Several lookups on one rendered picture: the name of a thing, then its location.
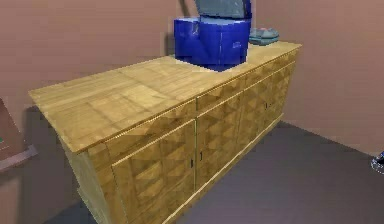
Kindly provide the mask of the blue open box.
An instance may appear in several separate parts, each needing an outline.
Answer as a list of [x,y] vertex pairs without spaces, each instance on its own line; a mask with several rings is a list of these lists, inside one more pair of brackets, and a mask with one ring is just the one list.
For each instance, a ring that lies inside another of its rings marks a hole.
[[199,16],[174,20],[175,58],[215,71],[246,61],[251,0],[194,0]]

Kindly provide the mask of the yellow wooden sideboard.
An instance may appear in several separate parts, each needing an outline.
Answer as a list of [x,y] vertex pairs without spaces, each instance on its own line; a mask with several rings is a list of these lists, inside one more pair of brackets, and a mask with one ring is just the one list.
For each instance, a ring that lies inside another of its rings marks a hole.
[[164,56],[29,95],[97,224],[176,224],[282,119],[299,45],[223,72]]

